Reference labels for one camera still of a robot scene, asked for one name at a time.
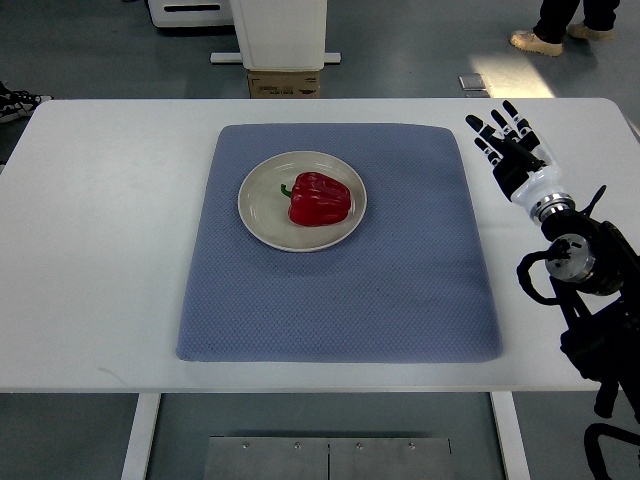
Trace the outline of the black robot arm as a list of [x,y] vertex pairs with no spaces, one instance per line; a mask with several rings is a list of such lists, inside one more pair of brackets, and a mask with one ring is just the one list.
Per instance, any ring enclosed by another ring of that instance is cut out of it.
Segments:
[[623,390],[639,413],[639,255],[612,223],[553,208],[541,230],[555,295],[532,297],[560,307],[567,330],[560,349],[585,379],[601,384],[594,410],[609,418]]

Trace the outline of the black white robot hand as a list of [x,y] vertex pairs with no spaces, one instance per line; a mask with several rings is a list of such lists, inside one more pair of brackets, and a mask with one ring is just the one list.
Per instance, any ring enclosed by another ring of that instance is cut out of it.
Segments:
[[469,114],[465,121],[505,197],[538,224],[554,213],[573,210],[575,202],[561,185],[557,161],[526,117],[505,100],[501,110],[491,111],[491,118],[488,123]]

